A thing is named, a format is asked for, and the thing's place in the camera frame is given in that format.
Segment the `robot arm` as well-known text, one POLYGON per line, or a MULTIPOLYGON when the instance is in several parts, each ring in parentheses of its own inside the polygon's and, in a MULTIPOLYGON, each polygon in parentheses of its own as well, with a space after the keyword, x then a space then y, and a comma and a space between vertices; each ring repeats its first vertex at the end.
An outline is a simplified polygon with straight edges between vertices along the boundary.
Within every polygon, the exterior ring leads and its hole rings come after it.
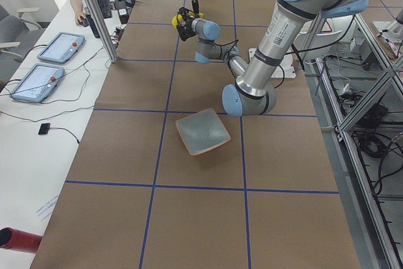
POLYGON ((235 46, 219 45, 218 24, 205 20, 192 0, 192 9, 180 8, 172 23, 183 41, 198 38, 195 60, 207 64, 222 60, 235 77, 235 83, 222 91, 225 112, 232 117, 262 115, 276 104, 271 75, 280 66, 304 24, 318 15, 323 18, 349 16, 368 7, 369 0, 276 0, 270 25, 252 59, 246 62, 235 46))

